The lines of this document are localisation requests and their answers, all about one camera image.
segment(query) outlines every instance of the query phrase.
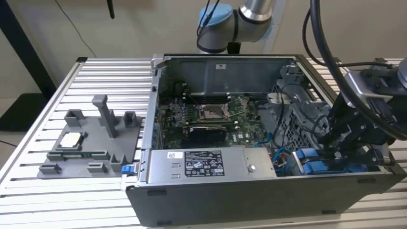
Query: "power supply label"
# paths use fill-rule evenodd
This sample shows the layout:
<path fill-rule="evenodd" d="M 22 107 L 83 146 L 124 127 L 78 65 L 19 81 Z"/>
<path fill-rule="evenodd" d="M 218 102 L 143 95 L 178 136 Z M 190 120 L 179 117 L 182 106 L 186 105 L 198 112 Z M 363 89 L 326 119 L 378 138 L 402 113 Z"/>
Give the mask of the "power supply label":
<path fill-rule="evenodd" d="M 187 177 L 224 176 L 222 151 L 187 151 L 186 156 Z"/>

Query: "white wall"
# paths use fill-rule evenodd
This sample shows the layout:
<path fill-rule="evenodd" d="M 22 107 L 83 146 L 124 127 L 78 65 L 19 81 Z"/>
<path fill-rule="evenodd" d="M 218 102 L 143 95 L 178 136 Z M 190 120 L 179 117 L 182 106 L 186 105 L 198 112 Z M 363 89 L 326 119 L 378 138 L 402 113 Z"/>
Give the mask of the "white wall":
<path fill-rule="evenodd" d="M 196 53 L 198 12 L 206 0 L 59 0 L 98 57 L 138 58 L 154 53 Z M 235 8 L 244 0 L 222 0 Z M 80 56 L 92 56 L 55 0 L 8 0 L 50 75 L 62 82 Z M 304 53 L 300 27 L 308 0 L 287 0 L 272 53 Z M 407 0 L 323 0 L 322 16 L 332 53 L 343 61 L 405 57 Z M 312 33 L 310 45 L 319 55 Z M 244 43 L 242 53 L 262 53 Z"/>
<path fill-rule="evenodd" d="M 334 56 L 344 62 L 407 56 L 407 0 L 323 0 L 322 20 Z M 308 0 L 288 0 L 274 53 L 304 54 L 302 25 Z M 320 56 L 308 24 L 308 44 Z"/>
<path fill-rule="evenodd" d="M 106 0 L 59 0 L 98 57 L 151 57 L 196 53 L 199 10 L 206 0 L 115 0 L 116 19 Z M 222 0 L 238 7 L 244 0 Z M 54 0 L 8 0 L 50 74 L 60 82 L 78 57 L 92 54 Z M 244 53 L 262 53 L 247 43 Z"/>
<path fill-rule="evenodd" d="M 23 93 L 39 92 L 39 87 L 0 30 L 0 98 L 18 98 Z"/>

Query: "circuit board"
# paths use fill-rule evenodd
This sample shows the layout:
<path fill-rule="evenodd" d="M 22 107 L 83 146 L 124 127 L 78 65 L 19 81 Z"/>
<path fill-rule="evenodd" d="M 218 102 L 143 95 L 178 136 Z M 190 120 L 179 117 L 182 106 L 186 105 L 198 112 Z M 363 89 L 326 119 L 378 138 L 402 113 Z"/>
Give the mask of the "circuit board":
<path fill-rule="evenodd" d="M 224 104 L 186 104 L 182 99 L 174 99 L 160 106 L 160 114 L 166 149 L 254 147 L 266 140 L 255 103 L 243 95 L 231 96 Z M 224 141 L 212 142 L 210 146 L 192 141 L 190 134 L 198 128 L 226 130 Z"/>

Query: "white label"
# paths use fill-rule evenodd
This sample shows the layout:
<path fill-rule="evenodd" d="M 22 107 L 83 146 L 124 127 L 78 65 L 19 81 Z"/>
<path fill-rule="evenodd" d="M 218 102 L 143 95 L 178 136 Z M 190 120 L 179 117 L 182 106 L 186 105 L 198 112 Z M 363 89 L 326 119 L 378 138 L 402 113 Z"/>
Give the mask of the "white label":
<path fill-rule="evenodd" d="M 226 63 L 216 64 L 216 69 L 227 69 Z"/>
<path fill-rule="evenodd" d="M 184 152 L 168 152 L 167 158 L 168 159 L 183 159 Z"/>
<path fill-rule="evenodd" d="M 60 141 L 62 147 L 74 147 L 78 144 L 79 138 L 82 137 L 82 134 L 78 132 L 67 133 L 63 137 L 63 140 Z"/>

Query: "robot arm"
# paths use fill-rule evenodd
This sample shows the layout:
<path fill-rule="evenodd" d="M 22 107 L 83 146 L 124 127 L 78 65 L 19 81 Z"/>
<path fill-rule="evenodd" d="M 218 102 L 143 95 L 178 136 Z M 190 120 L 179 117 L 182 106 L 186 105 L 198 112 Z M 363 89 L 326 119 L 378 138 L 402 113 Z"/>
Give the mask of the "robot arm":
<path fill-rule="evenodd" d="M 230 42 L 255 42 L 271 24 L 271 0 L 247 0 L 239 9 L 228 4 L 214 4 L 200 11 L 200 29 L 196 45 L 202 53 L 222 53 Z"/>

